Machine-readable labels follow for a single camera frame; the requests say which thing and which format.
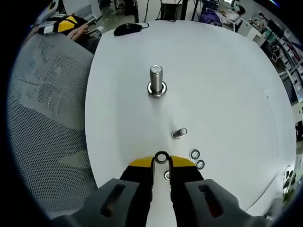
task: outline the black computer mouse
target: black computer mouse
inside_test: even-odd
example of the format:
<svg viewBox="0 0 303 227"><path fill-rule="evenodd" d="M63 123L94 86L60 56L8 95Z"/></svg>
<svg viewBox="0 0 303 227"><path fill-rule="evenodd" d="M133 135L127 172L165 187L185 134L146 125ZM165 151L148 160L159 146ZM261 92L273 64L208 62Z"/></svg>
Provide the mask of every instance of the black computer mouse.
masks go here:
<svg viewBox="0 0 303 227"><path fill-rule="evenodd" d="M138 24L123 24L114 30L114 35L120 36L120 35L127 35L135 32L140 32L142 28L143 27Z"/></svg>

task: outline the purple cloth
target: purple cloth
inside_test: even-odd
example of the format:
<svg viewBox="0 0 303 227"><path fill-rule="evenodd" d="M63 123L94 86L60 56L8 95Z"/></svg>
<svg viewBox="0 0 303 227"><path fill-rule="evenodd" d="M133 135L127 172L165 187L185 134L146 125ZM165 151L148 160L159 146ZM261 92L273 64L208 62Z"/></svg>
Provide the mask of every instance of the purple cloth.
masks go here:
<svg viewBox="0 0 303 227"><path fill-rule="evenodd" d="M201 12L199 22L205 24L212 24L215 26L222 26L220 18L217 16L216 12L212 10Z"/></svg>

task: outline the white round table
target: white round table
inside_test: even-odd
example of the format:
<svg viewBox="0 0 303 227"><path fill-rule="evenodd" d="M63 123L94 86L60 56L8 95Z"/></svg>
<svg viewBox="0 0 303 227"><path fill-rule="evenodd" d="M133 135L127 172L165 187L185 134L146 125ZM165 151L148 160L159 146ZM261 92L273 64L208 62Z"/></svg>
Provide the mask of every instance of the white round table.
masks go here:
<svg viewBox="0 0 303 227"><path fill-rule="evenodd" d="M155 64L168 88L160 99L147 93ZM173 140L182 127L187 135ZM202 176L254 215L282 190L276 179L295 159L290 102L270 60L253 41L197 22L153 21L139 33L103 34L89 74L85 130L98 187L134 159L160 150L189 159L198 149ZM147 226L176 225L167 168L156 165Z"/></svg>

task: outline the gray mesh chair back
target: gray mesh chair back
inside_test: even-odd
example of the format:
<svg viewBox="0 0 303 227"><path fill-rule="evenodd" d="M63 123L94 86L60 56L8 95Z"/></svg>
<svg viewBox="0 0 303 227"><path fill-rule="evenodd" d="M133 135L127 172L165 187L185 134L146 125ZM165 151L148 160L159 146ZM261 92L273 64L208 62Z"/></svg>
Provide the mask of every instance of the gray mesh chair back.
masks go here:
<svg viewBox="0 0 303 227"><path fill-rule="evenodd" d="M11 74L7 120L24 182L45 211L83 205L95 190L84 131L93 54L62 34L34 35Z"/></svg>

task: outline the washer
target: washer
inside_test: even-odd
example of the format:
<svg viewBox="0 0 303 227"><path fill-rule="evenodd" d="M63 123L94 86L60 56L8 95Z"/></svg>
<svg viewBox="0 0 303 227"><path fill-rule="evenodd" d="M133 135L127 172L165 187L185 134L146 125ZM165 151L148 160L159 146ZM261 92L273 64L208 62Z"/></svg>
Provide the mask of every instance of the washer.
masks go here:
<svg viewBox="0 0 303 227"><path fill-rule="evenodd" d="M165 160L164 160L164 161L159 160L159 159L158 159L158 156L159 156L159 155L165 155ZM165 164L165 163L167 163L168 159L169 159L169 155L168 155L168 153L165 152L165 151L159 151L159 152L157 152L157 153L155 154L155 161L156 161L156 163L158 163L158 164Z"/></svg>
<svg viewBox="0 0 303 227"><path fill-rule="evenodd" d="M205 162L204 162L203 160L198 160L198 161L196 162L196 167L197 167L198 170L203 169L204 166L205 166Z"/></svg>
<svg viewBox="0 0 303 227"><path fill-rule="evenodd" d="M197 160L200 157L200 151L198 151L197 149L193 149L190 151L189 156L191 159Z"/></svg>
<svg viewBox="0 0 303 227"><path fill-rule="evenodd" d="M164 173L164 179L169 181L169 170L165 171Z"/></svg>

